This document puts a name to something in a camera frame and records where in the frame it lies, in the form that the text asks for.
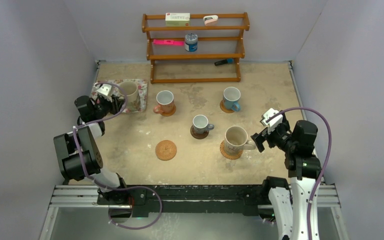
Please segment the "tall cream mug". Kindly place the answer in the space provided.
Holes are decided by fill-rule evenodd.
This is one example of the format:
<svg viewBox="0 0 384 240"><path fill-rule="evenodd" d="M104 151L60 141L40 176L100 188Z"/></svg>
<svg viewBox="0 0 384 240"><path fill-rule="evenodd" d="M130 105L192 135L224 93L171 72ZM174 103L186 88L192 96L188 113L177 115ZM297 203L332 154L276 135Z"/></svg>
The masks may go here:
<svg viewBox="0 0 384 240"><path fill-rule="evenodd" d="M120 87L124 90L127 95L127 105L124 112L137 112L141 106L139 96L139 85L134 81L125 80L120 84Z"/></svg>

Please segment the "cream mug with plant print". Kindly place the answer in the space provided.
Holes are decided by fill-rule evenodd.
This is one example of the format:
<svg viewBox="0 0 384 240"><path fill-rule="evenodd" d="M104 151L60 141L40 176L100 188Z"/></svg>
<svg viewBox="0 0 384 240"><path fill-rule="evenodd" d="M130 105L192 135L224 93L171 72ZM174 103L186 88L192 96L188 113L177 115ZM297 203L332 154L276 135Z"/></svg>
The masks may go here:
<svg viewBox="0 0 384 240"><path fill-rule="evenodd" d="M229 154L240 150L255 150L256 144L249 140L247 131L240 126L229 127L224 134L224 149Z"/></svg>

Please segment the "woven rattan coaster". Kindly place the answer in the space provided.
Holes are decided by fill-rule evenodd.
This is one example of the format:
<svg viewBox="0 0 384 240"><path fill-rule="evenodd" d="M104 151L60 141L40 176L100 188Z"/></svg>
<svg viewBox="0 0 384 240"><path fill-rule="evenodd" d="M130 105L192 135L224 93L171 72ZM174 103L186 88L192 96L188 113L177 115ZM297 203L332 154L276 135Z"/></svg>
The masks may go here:
<svg viewBox="0 0 384 240"><path fill-rule="evenodd" d="M242 149L239 152L232 153L232 154L226 152L225 151L225 141L224 140L220 143L219 150L220 150L221 155L223 157L225 157L226 159L228 159L228 160L237 160L243 154L243 150Z"/></svg>
<svg viewBox="0 0 384 240"><path fill-rule="evenodd" d="M171 160L177 154L177 146L171 140L162 140L156 145L155 154L159 160Z"/></svg>

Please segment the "blue mug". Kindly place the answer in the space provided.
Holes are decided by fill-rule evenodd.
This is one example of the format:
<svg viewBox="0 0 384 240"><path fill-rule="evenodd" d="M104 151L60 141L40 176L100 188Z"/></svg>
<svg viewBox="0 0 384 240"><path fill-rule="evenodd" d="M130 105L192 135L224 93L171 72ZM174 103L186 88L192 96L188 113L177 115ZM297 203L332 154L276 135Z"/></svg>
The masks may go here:
<svg viewBox="0 0 384 240"><path fill-rule="evenodd" d="M241 92L238 88L230 86L223 91L223 106L228 111L239 112Z"/></svg>

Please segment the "small grey white mug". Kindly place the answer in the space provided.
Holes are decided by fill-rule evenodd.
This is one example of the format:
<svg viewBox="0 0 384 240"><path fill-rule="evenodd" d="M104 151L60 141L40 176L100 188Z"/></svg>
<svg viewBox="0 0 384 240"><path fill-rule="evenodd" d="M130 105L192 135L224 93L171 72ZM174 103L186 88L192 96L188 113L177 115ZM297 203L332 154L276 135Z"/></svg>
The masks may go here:
<svg viewBox="0 0 384 240"><path fill-rule="evenodd" d="M196 134L204 134L215 128L214 124L209 123L209 119L202 114L196 115L192 120L193 131Z"/></svg>

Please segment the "dark brown wooden coaster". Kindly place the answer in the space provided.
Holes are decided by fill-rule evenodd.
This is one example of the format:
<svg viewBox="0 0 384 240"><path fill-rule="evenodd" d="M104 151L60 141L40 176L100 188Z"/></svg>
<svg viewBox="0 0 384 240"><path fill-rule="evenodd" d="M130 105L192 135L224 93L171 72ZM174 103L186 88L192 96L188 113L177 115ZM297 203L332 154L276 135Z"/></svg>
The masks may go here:
<svg viewBox="0 0 384 240"><path fill-rule="evenodd" d="M196 133L194 126L192 125L190 127L190 134L195 139L201 140L201 139L205 139L209 135L209 131L204 131L203 133Z"/></svg>

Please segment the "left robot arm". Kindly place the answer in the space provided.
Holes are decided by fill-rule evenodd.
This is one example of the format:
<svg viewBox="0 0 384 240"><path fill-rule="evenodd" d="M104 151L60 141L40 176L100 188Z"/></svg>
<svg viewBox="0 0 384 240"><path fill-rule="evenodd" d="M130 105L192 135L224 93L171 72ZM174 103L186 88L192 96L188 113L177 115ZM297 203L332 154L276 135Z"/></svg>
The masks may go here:
<svg viewBox="0 0 384 240"><path fill-rule="evenodd" d="M58 167L66 182L88 179L99 187L99 200L122 205L129 199L129 191L122 177L104 168L95 139L105 133L103 119L111 104L99 97L97 100L83 95L74 104L80 114L75 132L53 138Z"/></svg>

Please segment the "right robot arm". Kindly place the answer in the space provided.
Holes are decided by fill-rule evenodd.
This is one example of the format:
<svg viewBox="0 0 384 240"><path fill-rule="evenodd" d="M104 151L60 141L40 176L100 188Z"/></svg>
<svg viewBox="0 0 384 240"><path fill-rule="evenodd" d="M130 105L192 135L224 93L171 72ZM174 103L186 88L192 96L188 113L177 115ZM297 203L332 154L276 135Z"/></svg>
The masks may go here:
<svg viewBox="0 0 384 240"><path fill-rule="evenodd" d="M269 109L261 123L265 129L251 136L259 152L267 143L284 152L289 179L268 176L263 181L260 196L271 204L280 240L318 240L317 179L322 170L314 155L318 128L307 120L299 120L291 129L288 120L278 110Z"/></svg>

